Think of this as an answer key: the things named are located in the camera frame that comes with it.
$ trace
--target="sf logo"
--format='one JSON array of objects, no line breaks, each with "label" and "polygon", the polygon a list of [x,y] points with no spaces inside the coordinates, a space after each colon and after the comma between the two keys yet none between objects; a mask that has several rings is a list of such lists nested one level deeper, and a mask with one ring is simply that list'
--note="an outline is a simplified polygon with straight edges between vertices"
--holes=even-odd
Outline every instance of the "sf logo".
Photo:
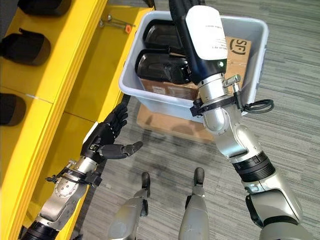
[{"label": "sf logo", "polygon": [[245,55],[246,54],[246,46],[247,41],[242,39],[232,39],[230,42],[230,50],[231,52],[239,55]]}]

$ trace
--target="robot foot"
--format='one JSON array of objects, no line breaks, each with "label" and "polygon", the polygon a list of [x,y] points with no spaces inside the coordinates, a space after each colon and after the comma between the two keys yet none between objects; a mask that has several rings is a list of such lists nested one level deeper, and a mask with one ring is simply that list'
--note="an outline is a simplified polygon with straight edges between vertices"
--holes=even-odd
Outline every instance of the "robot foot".
[{"label": "robot foot", "polygon": [[197,167],[194,170],[193,184],[194,186],[202,187],[204,185],[204,181],[205,181],[205,170],[202,167]]},{"label": "robot foot", "polygon": [[142,189],[147,190],[147,197],[150,197],[150,175],[146,171],[141,175],[142,179]]}]

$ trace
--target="white label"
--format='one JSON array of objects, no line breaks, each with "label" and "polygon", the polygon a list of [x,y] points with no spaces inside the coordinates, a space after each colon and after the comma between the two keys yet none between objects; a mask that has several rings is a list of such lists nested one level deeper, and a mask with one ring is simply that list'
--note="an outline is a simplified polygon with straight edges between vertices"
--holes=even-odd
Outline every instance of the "white label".
[{"label": "white label", "polygon": [[185,21],[194,49],[201,59],[227,58],[227,42],[218,10],[196,5],[189,9]]},{"label": "white label", "polygon": [[166,95],[166,90],[164,87],[160,87],[160,86],[152,86],[152,90],[155,94],[162,94],[162,95]]}]

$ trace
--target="robot leg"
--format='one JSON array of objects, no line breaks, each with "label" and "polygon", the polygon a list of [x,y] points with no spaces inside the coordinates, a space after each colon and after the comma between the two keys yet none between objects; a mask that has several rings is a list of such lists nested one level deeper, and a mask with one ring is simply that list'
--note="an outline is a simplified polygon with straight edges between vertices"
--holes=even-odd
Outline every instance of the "robot leg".
[{"label": "robot leg", "polygon": [[209,239],[209,218],[205,203],[205,191],[203,190],[204,179],[205,171],[203,168],[195,169],[192,195],[186,199],[179,240]]},{"label": "robot leg", "polygon": [[127,200],[116,213],[109,228],[108,240],[135,240],[140,217],[148,215],[148,201],[150,196],[149,173],[142,174],[142,188],[133,198]]}]

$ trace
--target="black cable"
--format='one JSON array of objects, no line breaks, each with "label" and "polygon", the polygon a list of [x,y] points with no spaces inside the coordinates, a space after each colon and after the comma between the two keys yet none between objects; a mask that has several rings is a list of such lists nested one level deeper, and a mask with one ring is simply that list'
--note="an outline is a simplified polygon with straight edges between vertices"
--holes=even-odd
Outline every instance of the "black cable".
[{"label": "black cable", "polygon": [[272,99],[261,99],[243,106],[243,111],[249,114],[264,114],[274,109],[275,104]]}]

